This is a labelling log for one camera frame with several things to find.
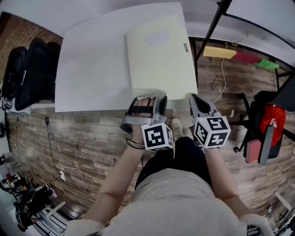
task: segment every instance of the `red paper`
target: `red paper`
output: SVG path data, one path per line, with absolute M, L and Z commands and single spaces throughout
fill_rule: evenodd
M 256 57 L 247 53 L 237 52 L 232 58 L 233 60 L 241 61 L 243 63 L 256 64 L 262 60 L 260 57 Z
M 258 159 L 261 148 L 261 142 L 258 139 L 247 143 L 246 162 L 251 163 Z

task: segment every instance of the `white wall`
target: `white wall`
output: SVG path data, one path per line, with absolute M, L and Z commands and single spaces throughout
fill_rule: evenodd
M 0 11 L 21 16 L 63 36 L 66 29 L 95 16 L 156 2 L 181 2 L 188 35 L 202 38 L 218 8 L 217 0 L 2 0 Z M 270 16 L 269 20 L 279 19 Z M 241 40 L 241 45 L 295 66 L 295 50 L 292 47 L 272 34 L 237 19 L 222 16 L 211 38 L 231 42 Z
M 5 127 L 5 111 L 0 109 L 0 122 L 3 123 Z M 8 146 L 8 140 L 6 136 L 6 131 L 3 138 L 0 138 L 0 156 L 2 154 L 9 153 L 9 146 Z
M 32 21 L 60 36 L 66 29 L 96 15 L 81 0 L 3 0 L 0 10 Z

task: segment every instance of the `yellow paper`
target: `yellow paper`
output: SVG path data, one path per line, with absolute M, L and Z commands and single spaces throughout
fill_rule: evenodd
M 236 51 L 219 48 L 219 47 L 209 47 L 206 46 L 204 49 L 203 57 L 221 57 L 231 59 L 236 55 Z

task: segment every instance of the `hand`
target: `hand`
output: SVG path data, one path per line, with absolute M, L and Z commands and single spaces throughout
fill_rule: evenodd
M 145 98 L 145 99 L 141 99 L 139 101 L 136 101 L 134 103 L 133 106 L 153 106 L 155 103 L 155 98 Z M 131 116 L 135 116 L 135 117 L 146 117 L 146 118 L 152 118 L 153 114 L 149 114 L 149 113 L 132 113 Z M 143 136 L 142 136 L 142 128 L 140 125 L 138 124 L 133 124 L 132 125 L 132 141 L 144 145 L 144 141 L 143 141 Z
M 32 221 L 32 223 L 35 223 L 35 222 L 39 222 L 39 221 L 42 221 L 42 220 L 39 219 L 39 218 L 31 218 L 31 221 Z

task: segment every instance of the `red bag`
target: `red bag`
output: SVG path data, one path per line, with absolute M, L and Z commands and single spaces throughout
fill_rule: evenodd
M 266 105 L 265 111 L 259 126 L 259 130 L 265 133 L 267 126 L 273 125 L 274 132 L 271 146 L 275 146 L 280 141 L 286 121 L 286 111 L 278 106 Z

